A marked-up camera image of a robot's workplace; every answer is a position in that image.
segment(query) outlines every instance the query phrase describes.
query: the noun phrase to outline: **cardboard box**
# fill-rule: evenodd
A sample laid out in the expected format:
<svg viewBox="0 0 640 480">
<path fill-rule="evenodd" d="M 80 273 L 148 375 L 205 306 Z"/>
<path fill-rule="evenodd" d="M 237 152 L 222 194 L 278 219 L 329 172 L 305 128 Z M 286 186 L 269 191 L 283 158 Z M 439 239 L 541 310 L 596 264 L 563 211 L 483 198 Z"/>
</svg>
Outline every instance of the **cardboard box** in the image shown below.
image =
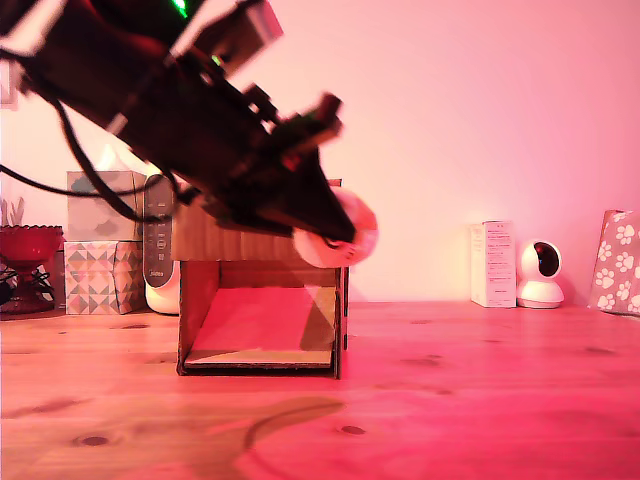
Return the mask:
<svg viewBox="0 0 640 480">
<path fill-rule="evenodd" d="M 69 315 L 125 314 L 146 306 L 142 242 L 66 242 Z"/>
<path fill-rule="evenodd" d="M 135 172 L 98 172 L 114 191 L 143 188 L 146 177 Z M 84 172 L 67 172 L 67 188 L 74 192 L 93 192 L 95 189 Z M 143 212 L 143 194 L 127 195 L 122 199 L 138 214 Z M 69 226 L 65 239 L 70 242 L 140 241 L 142 224 L 113 210 L 101 198 L 68 197 Z"/>
<path fill-rule="evenodd" d="M 197 205 L 174 218 L 178 373 L 324 372 L 347 348 L 348 269 L 319 269 L 293 241 L 219 228 Z"/>
<path fill-rule="evenodd" d="M 515 307 L 516 281 L 513 223 L 472 225 L 471 300 L 483 307 Z"/>
</svg>

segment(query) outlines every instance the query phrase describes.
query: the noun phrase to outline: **white product box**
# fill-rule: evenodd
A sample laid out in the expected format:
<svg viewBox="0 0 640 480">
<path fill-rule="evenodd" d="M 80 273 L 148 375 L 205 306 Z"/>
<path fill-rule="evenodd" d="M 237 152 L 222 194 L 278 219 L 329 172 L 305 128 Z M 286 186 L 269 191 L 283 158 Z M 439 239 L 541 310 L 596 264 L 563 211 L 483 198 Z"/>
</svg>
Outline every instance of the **white product box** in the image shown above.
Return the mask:
<svg viewBox="0 0 640 480">
<path fill-rule="evenodd" d="M 471 226 L 471 300 L 483 307 L 516 306 L 516 247 L 512 222 Z"/>
</svg>

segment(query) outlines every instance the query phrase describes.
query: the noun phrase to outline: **patterned tissue box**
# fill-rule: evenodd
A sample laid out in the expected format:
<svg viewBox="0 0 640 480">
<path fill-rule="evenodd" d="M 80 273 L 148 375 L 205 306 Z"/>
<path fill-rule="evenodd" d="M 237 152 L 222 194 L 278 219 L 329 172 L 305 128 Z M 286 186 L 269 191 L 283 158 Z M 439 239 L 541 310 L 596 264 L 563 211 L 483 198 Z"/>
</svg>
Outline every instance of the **patterned tissue box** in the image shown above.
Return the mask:
<svg viewBox="0 0 640 480">
<path fill-rule="evenodd" d="M 605 213 L 588 306 L 640 316 L 640 211 Z"/>
<path fill-rule="evenodd" d="M 140 188 L 146 177 L 134 172 L 98 172 L 113 190 Z M 67 188 L 74 192 L 96 193 L 84 172 L 67 172 Z M 143 195 L 126 195 L 122 200 L 142 215 Z M 69 225 L 64 237 L 71 242 L 142 240 L 142 223 L 118 214 L 102 198 L 67 197 Z"/>
<path fill-rule="evenodd" d="M 146 305 L 142 242 L 66 242 L 67 314 L 125 314 Z"/>
</svg>

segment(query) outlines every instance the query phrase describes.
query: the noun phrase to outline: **tissue box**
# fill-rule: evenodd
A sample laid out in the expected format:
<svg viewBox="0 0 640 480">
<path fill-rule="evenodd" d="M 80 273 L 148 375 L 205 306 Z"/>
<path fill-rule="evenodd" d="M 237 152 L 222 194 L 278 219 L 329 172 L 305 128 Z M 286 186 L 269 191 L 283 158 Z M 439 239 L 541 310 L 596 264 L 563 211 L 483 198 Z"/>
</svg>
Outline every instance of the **tissue box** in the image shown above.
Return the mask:
<svg viewBox="0 0 640 480">
<path fill-rule="evenodd" d="M 471 300 L 483 307 L 516 306 L 516 249 L 511 222 L 471 226 Z"/>
<path fill-rule="evenodd" d="M 142 242 L 66 242 L 67 314 L 124 314 L 146 305 Z"/>
<path fill-rule="evenodd" d="M 135 172 L 98 172 L 114 191 L 143 188 L 146 177 Z M 84 172 L 67 172 L 67 188 L 74 192 L 96 193 Z M 122 197 L 138 215 L 143 212 L 143 194 Z M 68 197 L 69 226 L 65 239 L 71 242 L 96 240 L 141 241 L 142 224 L 113 210 L 101 198 Z"/>
</svg>

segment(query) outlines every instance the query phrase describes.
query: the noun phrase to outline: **paw print bag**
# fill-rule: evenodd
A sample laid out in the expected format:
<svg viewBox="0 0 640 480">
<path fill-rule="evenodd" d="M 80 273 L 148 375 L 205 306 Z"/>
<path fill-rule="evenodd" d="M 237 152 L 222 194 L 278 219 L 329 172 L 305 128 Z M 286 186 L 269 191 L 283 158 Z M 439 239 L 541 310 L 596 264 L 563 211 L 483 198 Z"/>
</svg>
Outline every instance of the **paw print bag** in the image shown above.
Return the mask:
<svg viewBox="0 0 640 480">
<path fill-rule="evenodd" d="M 588 306 L 640 316 L 640 212 L 605 213 Z"/>
</svg>

